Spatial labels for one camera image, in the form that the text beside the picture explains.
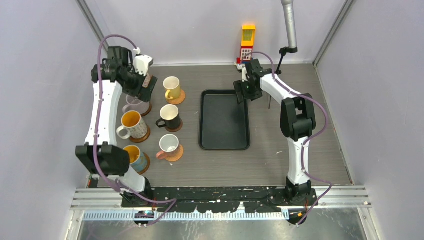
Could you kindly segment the dusty pink mug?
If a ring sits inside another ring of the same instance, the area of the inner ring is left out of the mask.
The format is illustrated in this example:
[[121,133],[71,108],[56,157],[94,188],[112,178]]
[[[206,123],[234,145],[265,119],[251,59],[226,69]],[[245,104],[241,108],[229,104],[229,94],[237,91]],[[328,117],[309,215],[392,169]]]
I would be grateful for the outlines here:
[[149,87],[149,85],[150,85],[151,79],[152,79],[152,76],[151,76],[150,74],[147,74],[147,75],[145,76],[145,79],[144,79],[144,82],[143,82],[143,84],[142,84],[142,87],[143,87],[143,88],[148,88],[148,87]]

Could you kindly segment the lilac ribbed mug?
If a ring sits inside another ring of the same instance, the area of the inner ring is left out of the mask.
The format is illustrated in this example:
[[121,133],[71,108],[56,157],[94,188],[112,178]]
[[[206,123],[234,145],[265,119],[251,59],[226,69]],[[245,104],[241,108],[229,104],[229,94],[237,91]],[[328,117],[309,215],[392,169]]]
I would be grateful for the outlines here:
[[136,111],[143,114],[148,108],[150,102],[143,102],[136,97],[127,95],[125,97],[126,104],[122,108],[122,113],[125,114],[129,111]]

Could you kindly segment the yellow mug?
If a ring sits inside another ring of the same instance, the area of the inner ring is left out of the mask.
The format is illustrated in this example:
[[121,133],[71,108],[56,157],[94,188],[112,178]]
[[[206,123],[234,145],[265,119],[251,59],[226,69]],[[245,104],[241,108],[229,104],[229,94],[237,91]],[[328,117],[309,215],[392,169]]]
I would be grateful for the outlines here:
[[181,84],[177,77],[167,77],[163,81],[163,86],[166,89],[165,98],[167,100],[176,100],[181,96]]

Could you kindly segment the white floral orange-inside mug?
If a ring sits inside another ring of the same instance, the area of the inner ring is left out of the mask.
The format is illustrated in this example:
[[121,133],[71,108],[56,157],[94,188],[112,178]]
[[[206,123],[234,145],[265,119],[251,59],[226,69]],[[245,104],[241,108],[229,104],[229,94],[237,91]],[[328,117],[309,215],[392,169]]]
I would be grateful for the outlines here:
[[116,134],[123,140],[130,137],[139,139],[146,135],[148,125],[137,111],[126,112],[121,118],[121,126],[116,129]]

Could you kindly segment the black white-inside mug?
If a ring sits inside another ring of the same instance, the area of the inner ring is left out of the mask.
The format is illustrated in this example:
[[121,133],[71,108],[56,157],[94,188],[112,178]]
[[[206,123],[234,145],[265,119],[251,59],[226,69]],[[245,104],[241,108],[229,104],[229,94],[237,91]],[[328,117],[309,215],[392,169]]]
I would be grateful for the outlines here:
[[177,128],[182,121],[180,118],[180,112],[176,105],[167,104],[163,106],[160,111],[160,118],[156,121],[156,126],[158,128]]

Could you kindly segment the woven rattan coaster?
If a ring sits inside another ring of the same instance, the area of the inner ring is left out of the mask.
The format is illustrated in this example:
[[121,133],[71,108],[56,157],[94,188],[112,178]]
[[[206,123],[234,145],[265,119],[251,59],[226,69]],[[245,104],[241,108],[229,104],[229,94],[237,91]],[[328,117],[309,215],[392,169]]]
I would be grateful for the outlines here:
[[175,151],[171,152],[167,157],[165,157],[165,160],[169,162],[176,162],[179,159],[181,159],[183,154],[184,154],[184,147],[180,144]]
[[186,98],[186,93],[185,93],[184,90],[181,90],[180,96],[178,98],[175,98],[175,99],[166,99],[166,101],[169,104],[172,104],[172,105],[179,105],[179,104],[181,104],[185,100],[185,98]]

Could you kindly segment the black plastic tray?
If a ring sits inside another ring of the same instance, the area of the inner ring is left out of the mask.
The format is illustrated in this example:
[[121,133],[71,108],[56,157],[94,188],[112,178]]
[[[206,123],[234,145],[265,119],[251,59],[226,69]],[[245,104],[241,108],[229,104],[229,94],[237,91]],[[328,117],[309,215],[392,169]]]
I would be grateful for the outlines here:
[[201,93],[198,144],[203,150],[244,151],[251,145],[247,101],[230,89]]

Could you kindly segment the dark walnut round coaster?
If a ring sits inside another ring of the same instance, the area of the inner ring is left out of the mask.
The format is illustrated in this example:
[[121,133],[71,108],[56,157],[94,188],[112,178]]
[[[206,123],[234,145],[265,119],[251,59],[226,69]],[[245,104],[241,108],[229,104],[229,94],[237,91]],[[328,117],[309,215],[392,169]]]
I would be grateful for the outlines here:
[[175,132],[178,132],[179,130],[181,130],[182,129],[182,127],[183,127],[183,121],[181,120],[180,121],[180,124],[179,124],[179,126],[178,127],[176,127],[176,128],[169,128],[169,127],[165,127],[165,129],[168,131],[168,132],[171,132],[171,133],[175,133]]

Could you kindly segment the salmon pink mug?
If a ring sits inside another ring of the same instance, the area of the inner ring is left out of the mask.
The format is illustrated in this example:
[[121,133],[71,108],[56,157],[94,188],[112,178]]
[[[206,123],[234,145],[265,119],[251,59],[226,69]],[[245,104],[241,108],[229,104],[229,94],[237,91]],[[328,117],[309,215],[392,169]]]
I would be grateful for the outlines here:
[[177,155],[180,147],[180,141],[174,134],[166,134],[159,140],[160,151],[156,154],[159,160],[172,158]]

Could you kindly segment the blue orange-inside mug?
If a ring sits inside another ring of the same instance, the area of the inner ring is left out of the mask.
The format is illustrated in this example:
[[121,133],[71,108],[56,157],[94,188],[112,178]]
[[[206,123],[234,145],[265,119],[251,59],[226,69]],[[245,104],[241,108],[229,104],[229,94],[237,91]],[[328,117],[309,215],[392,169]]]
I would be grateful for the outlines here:
[[136,145],[128,145],[123,148],[129,155],[130,166],[137,172],[141,172],[146,167],[144,152]]

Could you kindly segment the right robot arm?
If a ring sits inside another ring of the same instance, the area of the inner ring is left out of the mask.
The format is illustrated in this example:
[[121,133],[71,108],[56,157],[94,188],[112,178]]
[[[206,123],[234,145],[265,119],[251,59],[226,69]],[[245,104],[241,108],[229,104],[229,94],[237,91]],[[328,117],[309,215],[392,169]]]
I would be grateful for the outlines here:
[[309,143],[307,139],[316,128],[314,104],[309,94],[300,92],[284,83],[272,69],[264,69],[258,59],[238,64],[241,80],[233,83],[237,102],[254,101],[268,93],[280,104],[280,130],[287,138],[289,147],[289,170],[284,188],[284,199],[291,205],[306,201],[312,193],[309,170]]

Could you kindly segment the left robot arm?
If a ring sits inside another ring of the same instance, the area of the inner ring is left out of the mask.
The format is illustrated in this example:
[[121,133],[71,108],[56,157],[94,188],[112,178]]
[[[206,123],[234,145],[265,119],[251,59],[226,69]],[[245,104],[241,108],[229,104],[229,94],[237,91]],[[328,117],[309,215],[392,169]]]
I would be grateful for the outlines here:
[[97,58],[91,70],[94,100],[90,127],[84,144],[75,148],[76,157],[91,174],[101,176],[118,193],[120,186],[134,191],[134,200],[141,207],[153,202],[151,186],[130,166],[129,153],[118,147],[116,122],[122,94],[144,103],[151,101],[158,81],[148,73],[153,63],[138,47],[111,46],[107,58]]

